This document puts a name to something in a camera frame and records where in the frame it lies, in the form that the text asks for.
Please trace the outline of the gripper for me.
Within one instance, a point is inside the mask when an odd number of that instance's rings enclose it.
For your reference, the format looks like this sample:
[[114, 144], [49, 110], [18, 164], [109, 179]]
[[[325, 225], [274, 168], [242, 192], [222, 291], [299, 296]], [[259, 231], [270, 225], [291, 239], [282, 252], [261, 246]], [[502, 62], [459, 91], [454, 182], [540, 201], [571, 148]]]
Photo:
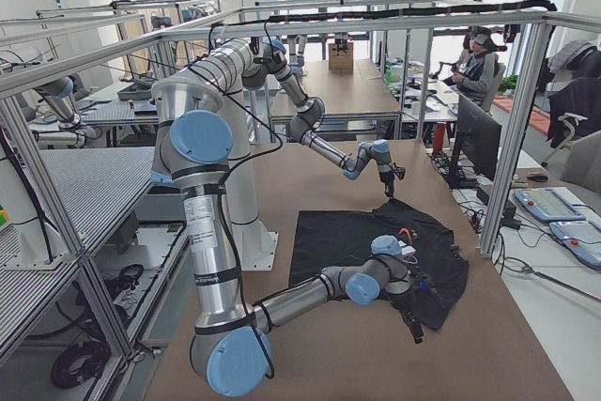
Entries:
[[380, 169], [378, 171], [380, 181], [385, 185], [384, 193], [389, 198], [393, 198], [393, 184], [395, 173], [391, 168]]
[[424, 332], [421, 321], [414, 315], [413, 307], [415, 304], [415, 295], [413, 289], [409, 288], [403, 292], [387, 292], [388, 300], [391, 306], [397, 310], [410, 331], [415, 344], [421, 344], [424, 339]]

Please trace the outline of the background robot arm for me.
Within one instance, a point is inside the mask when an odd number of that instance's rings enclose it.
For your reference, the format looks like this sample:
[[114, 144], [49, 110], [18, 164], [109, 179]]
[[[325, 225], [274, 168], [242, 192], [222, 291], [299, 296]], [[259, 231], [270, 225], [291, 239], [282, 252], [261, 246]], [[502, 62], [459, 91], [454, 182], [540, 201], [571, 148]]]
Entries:
[[102, 137], [102, 130], [86, 125], [76, 102], [71, 98], [74, 82], [69, 76], [34, 87], [54, 112], [58, 131], [34, 131], [39, 143], [45, 145], [63, 145], [85, 147]]

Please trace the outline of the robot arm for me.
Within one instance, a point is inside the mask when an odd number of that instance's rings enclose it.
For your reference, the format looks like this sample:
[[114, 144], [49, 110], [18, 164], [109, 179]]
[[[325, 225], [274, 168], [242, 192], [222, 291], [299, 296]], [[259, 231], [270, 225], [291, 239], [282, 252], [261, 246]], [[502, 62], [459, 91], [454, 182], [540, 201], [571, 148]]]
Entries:
[[334, 163], [350, 180], [357, 179], [367, 164], [373, 162], [384, 194], [389, 198], [394, 196], [394, 181], [403, 178], [405, 170], [393, 163], [388, 141], [362, 142], [355, 155], [348, 155], [318, 136], [315, 124], [325, 115], [324, 102], [307, 94], [288, 65], [285, 52], [274, 41], [231, 39], [191, 63], [186, 71], [226, 96], [233, 94], [231, 88], [236, 82], [251, 89], [264, 84], [269, 75], [274, 76], [296, 109], [289, 126], [293, 141]]
[[233, 133], [218, 116], [225, 89], [174, 75], [155, 83], [152, 96], [166, 128], [155, 146], [153, 178], [172, 182], [182, 195], [200, 315], [190, 361], [221, 395], [244, 396], [273, 378], [269, 333], [341, 296], [368, 305], [386, 292], [415, 341], [423, 333], [402, 301], [415, 286], [415, 249], [391, 235], [371, 242], [360, 266], [329, 266], [255, 304], [244, 298], [242, 265], [225, 209], [227, 162]]

